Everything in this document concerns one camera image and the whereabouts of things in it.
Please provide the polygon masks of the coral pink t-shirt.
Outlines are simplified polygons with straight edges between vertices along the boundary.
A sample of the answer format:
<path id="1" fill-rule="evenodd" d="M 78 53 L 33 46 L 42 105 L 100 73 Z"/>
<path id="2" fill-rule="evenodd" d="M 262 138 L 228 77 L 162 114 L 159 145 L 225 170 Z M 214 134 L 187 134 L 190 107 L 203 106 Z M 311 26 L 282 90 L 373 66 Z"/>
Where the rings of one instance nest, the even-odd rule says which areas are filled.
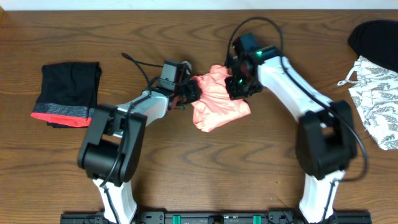
<path id="1" fill-rule="evenodd" d="M 208 73 L 192 78 L 197 81 L 201 90 L 199 100 L 192 103 L 193 123 L 199 130 L 209 133 L 215 128 L 251 114 L 251 109 L 244 100 L 229 98 L 225 79 L 230 77 L 226 67 L 213 65 Z"/>

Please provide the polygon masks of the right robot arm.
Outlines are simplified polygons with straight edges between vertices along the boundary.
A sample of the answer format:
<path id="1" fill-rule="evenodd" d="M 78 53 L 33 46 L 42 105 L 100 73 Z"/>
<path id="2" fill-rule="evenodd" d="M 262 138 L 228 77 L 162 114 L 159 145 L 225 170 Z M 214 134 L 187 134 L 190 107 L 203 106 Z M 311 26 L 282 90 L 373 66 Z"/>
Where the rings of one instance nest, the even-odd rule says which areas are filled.
<path id="1" fill-rule="evenodd" d="M 270 90 L 297 122 L 295 154 L 305 173 L 298 209 L 301 222 L 336 223 L 333 202 L 345 170 L 357 155 L 353 118 L 345 101 L 334 102 L 306 82 L 276 46 L 261 47 L 251 34 L 228 44 L 232 76 L 225 80 L 232 100 Z"/>

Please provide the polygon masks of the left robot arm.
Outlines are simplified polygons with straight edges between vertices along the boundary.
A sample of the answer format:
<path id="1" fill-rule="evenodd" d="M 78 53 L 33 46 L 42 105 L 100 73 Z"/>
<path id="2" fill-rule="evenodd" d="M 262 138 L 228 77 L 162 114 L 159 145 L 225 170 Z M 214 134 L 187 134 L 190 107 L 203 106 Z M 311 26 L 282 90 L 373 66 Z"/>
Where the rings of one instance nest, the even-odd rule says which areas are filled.
<path id="1" fill-rule="evenodd" d="M 131 179 L 138 167 L 146 127 L 200 96 L 189 62 L 166 60 L 159 78 L 136 99 L 100 104 L 81 144 L 77 164 L 98 188 L 104 211 L 81 218 L 82 223 L 133 223 L 137 203 Z"/>

